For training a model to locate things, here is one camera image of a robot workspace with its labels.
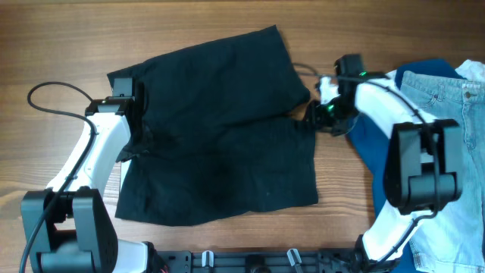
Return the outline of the black shorts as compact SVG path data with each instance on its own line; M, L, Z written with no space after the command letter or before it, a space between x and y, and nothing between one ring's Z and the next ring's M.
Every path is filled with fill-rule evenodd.
M193 226L318 202L310 99L276 27L113 71L143 86L119 219Z

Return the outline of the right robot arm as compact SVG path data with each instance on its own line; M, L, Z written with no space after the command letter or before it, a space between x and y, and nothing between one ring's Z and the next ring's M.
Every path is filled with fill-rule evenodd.
M340 136L358 116L370 118L388 139L383 189L386 201L375 222L351 249L323 249L321 272L390 272L405 245L425 222L462 194L459 125L420 110L384 72L369 72L359 54L334 63L334 74L316 77L319 98L305 121L318 131Z

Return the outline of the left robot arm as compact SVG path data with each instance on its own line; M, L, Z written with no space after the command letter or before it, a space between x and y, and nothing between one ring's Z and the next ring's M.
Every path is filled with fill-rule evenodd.
M26 246L19 270L34 272L167 272L150 242L120 240L102 195L117 157L144 111L143 88L117 78L112 94L92 99L82 135L44 190L29 191L20 208Z

